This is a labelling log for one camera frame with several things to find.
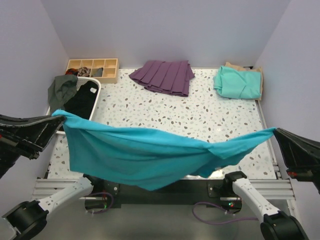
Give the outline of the teal t shirt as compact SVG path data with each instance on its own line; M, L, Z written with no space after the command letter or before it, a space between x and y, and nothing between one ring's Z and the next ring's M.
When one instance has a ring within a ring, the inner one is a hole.
M64 110L53 115L64 118L72 171L148 191L235 166L275 132L267 128L210 143L153 128L112 127Z

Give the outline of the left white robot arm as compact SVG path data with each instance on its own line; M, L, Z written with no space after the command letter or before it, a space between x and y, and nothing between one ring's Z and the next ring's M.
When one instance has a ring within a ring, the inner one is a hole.
M30 160L50 143L65 121L63 116L0 117L0 175L4 176L21 156ZM99 196L104 184L80 177L72 185L40 200L24 201L0 218L2 240L30 240L47 225L52 213L89 194Z

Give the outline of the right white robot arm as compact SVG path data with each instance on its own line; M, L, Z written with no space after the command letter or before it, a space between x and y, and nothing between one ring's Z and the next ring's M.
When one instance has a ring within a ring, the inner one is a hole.
M311 182L320 189L320 143L298 136L282 128L273 134L280 147L287 174L299 182ZM242 171L228 173L222 185L223 192L244 200L260 223L265 240L307 240L300 222L272 205L261 195Z

